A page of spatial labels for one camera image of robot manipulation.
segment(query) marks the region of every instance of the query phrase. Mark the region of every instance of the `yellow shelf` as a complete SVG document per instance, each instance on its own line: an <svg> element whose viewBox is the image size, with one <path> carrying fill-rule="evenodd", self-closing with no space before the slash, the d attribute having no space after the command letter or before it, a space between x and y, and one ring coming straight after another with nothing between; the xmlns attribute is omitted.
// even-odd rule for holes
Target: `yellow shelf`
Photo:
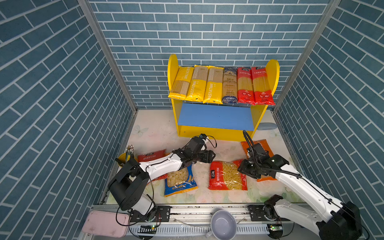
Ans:
<svg viewBox="0 0 384 240"><path fill-rule="evenodd" d="M272 89L272 95L275 93L277 84L279 81L279 75L280 75L280 65L277 60L270 60L268 64L265 67L267 75L268 75L268 82ZM169 90L171 90L172 85L176 79L177 72L179 70L179 63L177 61L177 56L175 54L172 54L169 57L168 61L168 86ZM227 140L227 141L238 141L242 142L244 141L243 131L239 130L239 123L241 125L241 122L244 122L244 129L247 130L248 134L253 137L258 125L260 124L261 119L263 118L263 115L268 107L268 105L255 105L251 106L250 108L247 108L247 110L243 110L241 112L244 112L246 116L233 116L232 113L228 114L227 116L221 115L218 116L220 121L226 121L226 119L230 119L232 122L237 121L236 127L228 127L228 128L213 128L213 127L204 127L204 122L199 122L200 119L203 119L206 115L199 114L201 112L206 113L207 112L207 105L205 104L193 104L193 109L195 109L196 113L190 113L187 111L182 112L183 106L188 108L188 110L191 108L191 103L183 103L182 100L176 100L171 99L172 101L172 108L173 113L175 116L175 123L177 126L177 134L180 137L193 137L196 135L199 135L201 133L204 133L206 135L212 135L216 139L219 140ZM209 111L212 110L212 108L218 108L217 110L222 110L224 106L216 106L216 105L210 105ZM192 116L194 121L196 121L196 124L193 124L194 126L186 126L185 124L181 125L179 124L179 118L181 114L188 114L189 116Z"/></svg>

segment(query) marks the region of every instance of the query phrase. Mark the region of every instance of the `red spaghetti package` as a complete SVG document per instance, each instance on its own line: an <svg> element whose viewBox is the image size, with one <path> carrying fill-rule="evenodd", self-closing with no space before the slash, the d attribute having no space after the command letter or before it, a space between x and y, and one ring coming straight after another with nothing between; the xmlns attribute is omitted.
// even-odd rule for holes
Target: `red spaghetti package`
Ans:
<svg viewBox="0 0 384 240"><path fill-rule="evenodd" d="M239 103L255 104L251 70L248 68L237 69L237 98Z"/></svg>
<svg viewBox="0 0 384 240"><path fill-rule="evenodd" d="M233 162L213 161L210 167L210 190L248 190L247 177L237 171L242 159Z"/></svg>
<svg viewBox="0 0 384 240"><path fill-rule="evenodd" d="M255 103L258 105L275 105L272 91L269 87L265 68L252 68L253 90L255 91Z"/></svg>
<svg viewBox="0 0 384 240"><path fill-rule="evenodd" d="M161 157L165 157L166 155L167 155L166 150L163 149L163 150L159 150L156 152L150 152L147 154L138 155L137 159L139 160L139 162L148 162L148 161L156 160L156 159L161 158ZM167 177L168 177L168 175L164 174L164 175L161 175L160 177L152 179L152 181L160 180L160 179L166 179Z"/></svg>

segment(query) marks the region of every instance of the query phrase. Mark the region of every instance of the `yellow shelf side panel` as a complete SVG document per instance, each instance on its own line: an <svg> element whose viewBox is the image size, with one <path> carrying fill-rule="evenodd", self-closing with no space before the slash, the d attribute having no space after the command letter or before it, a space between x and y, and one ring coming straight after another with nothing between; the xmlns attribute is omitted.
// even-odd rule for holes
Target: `yellow shelf side panel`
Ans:
<svg viewBox="0 0 384 240"><path fill-rule="evenodd" d="M275 93L277 84L280 76L280 65L277 60L270 60L265 67L269 86L271 87L272 94ZM177 56L172 54L169 57L168 61L168 86L169 90L172 89L172 85L176 79L177 72L179 70L179 63ZM175 116L175 123L177 128L177 135L180 137L194 137L201 133L207 135L215 136L216 139L226 140L226 141L244 141L243 131L241 130L232 130L232 129L219 129L219 128L210 128L210 127L193 127L193 126L179 126L179 116L182 108L183 101L171 99L173 113ZM254 131L247 131L248 134L253 137L255 135L256 129L263 118L263 115L267 109L268 105L256 105L251 106L251 115L253 120Z"/></svg>

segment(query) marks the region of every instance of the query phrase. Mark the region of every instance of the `blue pasta bag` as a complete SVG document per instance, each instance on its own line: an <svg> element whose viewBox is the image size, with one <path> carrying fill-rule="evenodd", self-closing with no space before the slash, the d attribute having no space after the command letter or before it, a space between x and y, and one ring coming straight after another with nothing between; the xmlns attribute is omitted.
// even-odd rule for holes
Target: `blue pasta bag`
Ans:
<svg viewBox="0 0 384 240"><path fill-rule="evenodd" d="M179 171L168 173L164 196L168 197L173 194L188 192L194 189L198 189L198 186L193 178L192 165L190 165Z"/></svg>

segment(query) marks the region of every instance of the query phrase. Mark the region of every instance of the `yellow and blue shelf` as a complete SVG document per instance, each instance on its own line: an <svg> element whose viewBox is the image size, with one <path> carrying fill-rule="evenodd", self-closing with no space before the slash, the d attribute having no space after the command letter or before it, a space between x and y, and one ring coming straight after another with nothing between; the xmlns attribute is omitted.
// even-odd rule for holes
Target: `yellow and blue shelf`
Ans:
<svg viewBox="0 0 384 240"><path fill-rule="evenodd" d="M275 93L279 82L280 65L270 60L265 67L268 82ZM171 90L175 81L179 63L172 54L168 61L168 86ZM193 137L201 133L214 136L218 140L245 141L243 130L253 137L268 105L255 105L250 108L218 106L207 104L183 103L171 99L175 116L177 134L180 137Z"/></svg>

